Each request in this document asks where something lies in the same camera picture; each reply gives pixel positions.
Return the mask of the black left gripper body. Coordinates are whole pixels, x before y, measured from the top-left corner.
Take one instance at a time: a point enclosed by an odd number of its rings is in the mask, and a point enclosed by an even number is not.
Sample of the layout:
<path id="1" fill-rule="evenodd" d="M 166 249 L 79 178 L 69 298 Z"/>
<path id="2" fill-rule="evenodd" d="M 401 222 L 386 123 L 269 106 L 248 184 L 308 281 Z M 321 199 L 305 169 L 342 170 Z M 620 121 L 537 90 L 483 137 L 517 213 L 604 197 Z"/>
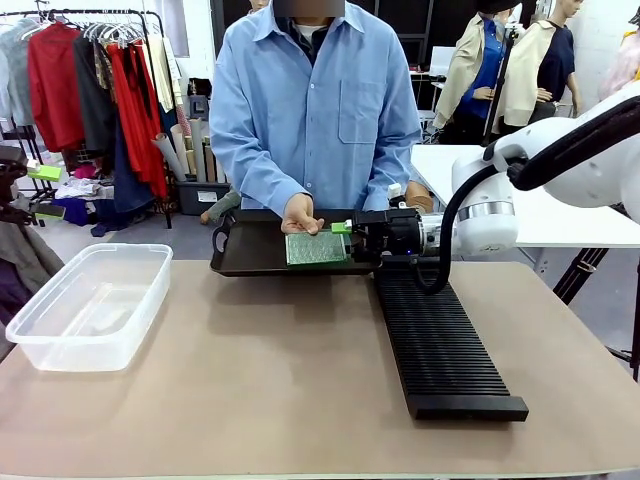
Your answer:
<path id="1" fill-rule="evenodd" d="M 14 182 L 27 175 L 28 160 L 18 147 L 1 147 L 1 221 L 11 224 L 34 224 L 35 215 L 12 205 Z"/>

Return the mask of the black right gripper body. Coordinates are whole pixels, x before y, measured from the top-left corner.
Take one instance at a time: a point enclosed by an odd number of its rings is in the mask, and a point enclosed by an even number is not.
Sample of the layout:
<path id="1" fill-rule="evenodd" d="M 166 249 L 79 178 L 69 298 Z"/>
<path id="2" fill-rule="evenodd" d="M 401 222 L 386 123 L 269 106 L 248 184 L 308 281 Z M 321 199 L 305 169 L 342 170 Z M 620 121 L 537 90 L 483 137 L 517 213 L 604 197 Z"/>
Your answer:
<path id="1" fill-rule="evenodd" d="M 413 208 L 386 211 L 355 212 L 355 232 L 360 239 L 360 262 L 380 262 L 387 253 L 392 256 L 421 255 L 424 234 L 421 215 Z"/>

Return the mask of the person's right hand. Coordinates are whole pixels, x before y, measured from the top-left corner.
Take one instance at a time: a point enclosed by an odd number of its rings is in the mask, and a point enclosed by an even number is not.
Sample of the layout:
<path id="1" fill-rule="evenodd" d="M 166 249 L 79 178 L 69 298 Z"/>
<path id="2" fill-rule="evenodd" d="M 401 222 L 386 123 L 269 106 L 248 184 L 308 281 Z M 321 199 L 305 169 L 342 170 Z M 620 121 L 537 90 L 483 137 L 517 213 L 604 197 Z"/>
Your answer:
<path id="1" fill-rule="evenodd" d="M 313 200 L 309 195 L 297 193 L 288 200 L 281 223 L 281 231 L 284 234 L 316 235 L 323 226 L 324 220 L 314 217 Z"/>

